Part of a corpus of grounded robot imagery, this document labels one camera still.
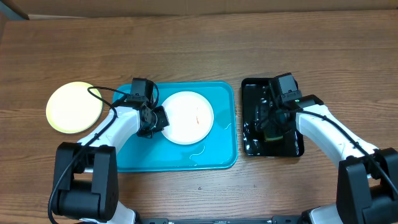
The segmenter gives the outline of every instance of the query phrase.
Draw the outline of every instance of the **tabletop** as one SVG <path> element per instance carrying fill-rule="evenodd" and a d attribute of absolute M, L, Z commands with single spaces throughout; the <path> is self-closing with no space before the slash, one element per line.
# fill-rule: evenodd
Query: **tabletop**
<path fill-rule="evenodd" d="M 52 129 L 50 95 L 68 82 L 117 88 L 133 77 L 226 81 L 239 143 L 230 169 L 119 174 L 120 201 L 142 217 L 259 218 L 333 203 L 337 169 L 307 138 L 299 158 L 245 155 L 241 81 L 292 72 L 303 95 L 317 95 L 358 136 L 398 148 L 397 62 L 396 10 L 9 21 L 0 45 L 0 222 L 48 223 L 55 151 L 93 130 Z"/>

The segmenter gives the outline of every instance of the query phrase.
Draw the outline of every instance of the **pale yellow circular plate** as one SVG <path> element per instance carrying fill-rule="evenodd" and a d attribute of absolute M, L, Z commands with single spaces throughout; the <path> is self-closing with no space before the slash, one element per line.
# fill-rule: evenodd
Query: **pale yellow circular plate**
<path fill-rule="evenodd" d="M 88 93 L 87 88 L 91 86 L 85 82 L 72 82 L 51 95 L 45 115 L 55 130 L 67 134 L 79 133 L 100 117 L 102 101 Z M 101 97 L 98 90 L 91 91 Z"/>

